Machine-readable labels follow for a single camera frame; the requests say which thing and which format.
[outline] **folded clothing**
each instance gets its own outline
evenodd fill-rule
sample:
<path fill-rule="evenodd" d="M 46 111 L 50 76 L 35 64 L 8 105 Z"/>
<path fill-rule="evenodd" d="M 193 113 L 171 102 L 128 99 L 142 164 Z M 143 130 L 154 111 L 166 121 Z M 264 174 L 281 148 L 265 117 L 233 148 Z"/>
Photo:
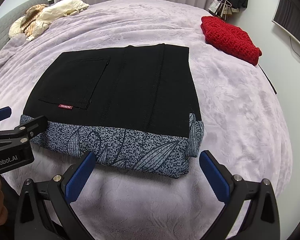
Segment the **folded clothing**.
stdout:
<path fill-rule="evenodd" d="M 20 123 L 45 115 L 40 146 L 178 178 L 203 137 L 189 48 L 158 44 L 62 53 L 32 90 Z"/>
<path fill-rule="evenodd" d="M 201 21 L 207 43 L 254 66 L 258 64 L 262 52 L 245 31 L 214 16 L 203 16 Z"/>

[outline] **folded red sweater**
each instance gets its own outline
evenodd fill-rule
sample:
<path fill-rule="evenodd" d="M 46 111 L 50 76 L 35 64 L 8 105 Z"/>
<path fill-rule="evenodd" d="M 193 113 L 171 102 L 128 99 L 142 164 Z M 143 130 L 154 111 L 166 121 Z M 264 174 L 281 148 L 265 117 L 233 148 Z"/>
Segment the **folded red sweater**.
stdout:
<path fill-rule="evenodd" d="M 245 31 L 214 16 L 203 16 L 201 21 L 207 43 L 254 66 L 258 64 L 262 52 Z"/>

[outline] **patterned fabric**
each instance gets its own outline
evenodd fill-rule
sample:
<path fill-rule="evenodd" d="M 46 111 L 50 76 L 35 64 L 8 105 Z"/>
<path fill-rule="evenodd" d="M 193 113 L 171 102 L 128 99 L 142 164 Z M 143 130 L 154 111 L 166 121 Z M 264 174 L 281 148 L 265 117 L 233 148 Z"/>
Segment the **patterned fabric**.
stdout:
<path fill-rule="evenodd" d="M 197 157 L 203 138 L 203 122 L 196 121 L 195 114 L 189 114 L 189 144 L 186 156 Z"/>
<path fill-rule="evenodd" d="M 32 117 L 22 115 L 20 124 Z M 95 152 L 97 163 L 178 178 L 189 171 L 189 156 L 198 155 L 203 123 L 190 114 L 189 138 L 158 135 L 125 128 L 48 122 L 31 141 L 46 149 L 80 157 Z"/>
<path fill-rule="evenodd" d="M 28 28 L 26 28 L 25 34 L 26 34 L 27 37 L 29 37 L 32 34 L 34 25 L 35 25 L 35 21 L 33 21 L 32 23 L 30 23 L 30 25 L 28 26 Z"/>
<path fill-rule="evenodd" d="M 34 6 L 31 6 L 27 11 L 26 11 L 26 16 L 23 19 L 21 25 L 20 25 L 20 29 L 22 32 L 26 33 L 26 30 L 28 29 L 28 27 L 30 26 L 31 23 L 33 23 L 41 14 L 42 10 L 44 8 L 46 8 L 47 4 L 36 4 Z"/>

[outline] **fleece bedspread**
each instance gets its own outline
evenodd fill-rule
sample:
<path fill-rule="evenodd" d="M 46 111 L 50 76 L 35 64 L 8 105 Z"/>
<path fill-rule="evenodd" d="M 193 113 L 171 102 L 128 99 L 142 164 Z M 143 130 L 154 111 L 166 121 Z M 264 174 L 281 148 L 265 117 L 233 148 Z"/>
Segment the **fleece bedspread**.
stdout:
<path fill-rule="evenodd" d="M 205 125 L 200 150 L 210 150 L 232 174 L 246 180 L 270 179 L 278 196 L 292 169 L 278 99 L 261 69 L 206 44 L 200 24 L 207 15 L 203 9 L 168 1 L 113 0 L 54 21 L 34 41 L 18 34 L 0 51 L 0 108 L 12 108 L 0 130 L 19 124 L 34 85 L 64 51 L 185 46 L 190 48 L 189 65 Z M 37 145 L 33 152 L 32 164 L 3 175 L 17 192 L 25 179 L 49 180 L 76 160 Z M 179 179 L 97 165 L 72 207 L 96 239 L 199 239 L 223 204 L 198 159 L 192 158 L 189 173 Z M 231 235 L 243 217 L 241 213 Z"/>

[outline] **black pants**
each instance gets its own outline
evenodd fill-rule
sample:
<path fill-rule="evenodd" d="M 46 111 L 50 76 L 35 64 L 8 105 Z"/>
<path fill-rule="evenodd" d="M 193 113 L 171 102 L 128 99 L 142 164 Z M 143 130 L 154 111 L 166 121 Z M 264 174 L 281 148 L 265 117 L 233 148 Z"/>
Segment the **black pants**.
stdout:
<path fill-rule="evenodd" d="M 0 226 L 0 240 L 14 240 L 14 223 L 16 218 L 19 195 L 2 176 L 0 176 L 0 180 L 2 184 L 1 189 L 4 195 L 4 206 L 8 210 L 7 222 L 4 225 Z M 53 224 L 58 234 L 63 236 L 63 238 L 67 239 L 63 228 L 55 222 L 53 222 Z"/>
<path fill-rule="evenodd" d="M 189 48 L 168 44 L 63 52 L 23 111 L 51 122 L 184 138 L 190 113 L 201 120 Z"/>

